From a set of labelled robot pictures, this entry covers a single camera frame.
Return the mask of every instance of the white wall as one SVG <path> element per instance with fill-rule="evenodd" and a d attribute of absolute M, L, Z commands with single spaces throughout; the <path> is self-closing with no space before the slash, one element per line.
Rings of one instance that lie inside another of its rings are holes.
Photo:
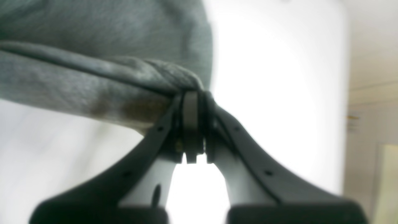
<path fill-rule="evenodd" d="M 212 89 L 276 160 L 342 191 L 348 32 L 338 1 L 208 1 Z"/>
<path fill-rule="evenodd" d="M 372 220 L 377 200 L 379 157 L 383 145 L 398 145 L 398 102 L 350 107 L 344 195 L 358 201 Z"/>

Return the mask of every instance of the black clamp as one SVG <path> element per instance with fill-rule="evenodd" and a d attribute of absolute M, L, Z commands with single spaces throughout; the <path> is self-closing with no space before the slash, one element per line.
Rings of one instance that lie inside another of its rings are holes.
<path fill-rule="evenodd" d="M 354 202 L 300 179 L 272 159 L 209 92 L 177 96 L 123 159 L 41 203 L 31 224 L 166 224 L 174 167 L 206 153 L 225 177 L 229 224 L 366 224 Z"/>

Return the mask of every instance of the ceiling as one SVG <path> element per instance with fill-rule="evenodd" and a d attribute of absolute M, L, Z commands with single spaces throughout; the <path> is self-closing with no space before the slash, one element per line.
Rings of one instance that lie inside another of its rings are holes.
<path fill-rule="evenodd" d="M 398 1 L 342 2 L 351 23 L 349 104 L 398 100 Z"/>

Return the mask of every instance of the gray fabric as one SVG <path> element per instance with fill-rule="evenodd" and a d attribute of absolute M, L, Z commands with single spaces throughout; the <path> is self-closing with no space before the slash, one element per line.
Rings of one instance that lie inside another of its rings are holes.
<path fill-rule="evenodd" d="M 199 0 L 0 2 L 0 98 L 142 133 L 209 87 L 211 50 Z"/>

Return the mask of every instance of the gray sweatshirt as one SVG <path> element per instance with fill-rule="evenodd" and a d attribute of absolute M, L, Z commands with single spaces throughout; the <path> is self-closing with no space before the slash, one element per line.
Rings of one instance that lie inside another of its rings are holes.
<path fill-rule="evenodd" d="M 174 95 L 208 89 L 200 0 L 2 0 L 0 98 L 145 133 Z"/>

